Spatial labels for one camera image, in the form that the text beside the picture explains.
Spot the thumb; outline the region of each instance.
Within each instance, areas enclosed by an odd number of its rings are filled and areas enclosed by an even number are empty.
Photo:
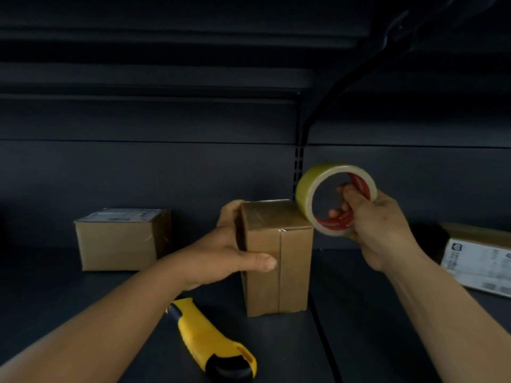
[[[369,203],[369,200],[366,199],[353,184],[346,184],[342,189],[342,195],[344,196],[344,200],[348,202],[349,206],[354,211],[364,204]]]
[[[277,266],[277,260],[270,254],[239,251],[239,256],[239,271],[256,270],[266,273]]]

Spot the brown cardboard box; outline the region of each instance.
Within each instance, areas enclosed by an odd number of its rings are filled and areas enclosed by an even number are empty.
[[[249,317],[307,309],[314,229],[291,200],[241,206],[245,249],[277,259],[269,273],[242,273]]]
[[[82,270],[143,270],[170,251],[169,210],[107,208],[75,226]]]
[[[440,265],[462,285],[511,298],[511,232],[442,223],[449,234]]]

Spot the packing tape roll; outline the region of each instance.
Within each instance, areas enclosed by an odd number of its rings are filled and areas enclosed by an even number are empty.
[[[344,212],[337,218],[317,218],[312,212],[312,200],[317,187],[327,178],[338,173],[347,173],[353,185],[372,202],[377,190],[369,173],[354,165],[321,164],[310,168],[296,187],[296,202],[303,215],[319,232],[330,236],[346,235],[353,225],[353,211]]]

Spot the forearm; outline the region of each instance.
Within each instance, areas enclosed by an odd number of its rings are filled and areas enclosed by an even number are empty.
[[[0,381],[117,381],[182,291],[181,273],[172,256],[137,273],[7,362]]]
[[[385,273],[443,382],[511,381],[511,336],[419,247],[401,254]]]

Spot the red tape core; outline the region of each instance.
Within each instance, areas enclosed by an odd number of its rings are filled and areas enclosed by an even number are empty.
[[[371,199],[371,193],[369,192],[369,186],[359,175],[354,173],[348,173],[349,178],[352,180],[352,184],[363,194],[367,199]],[[344,212],[336,218],[316,218],[318,223],[323,227],[332,231],[348,230],[353,224],[353,211]]]

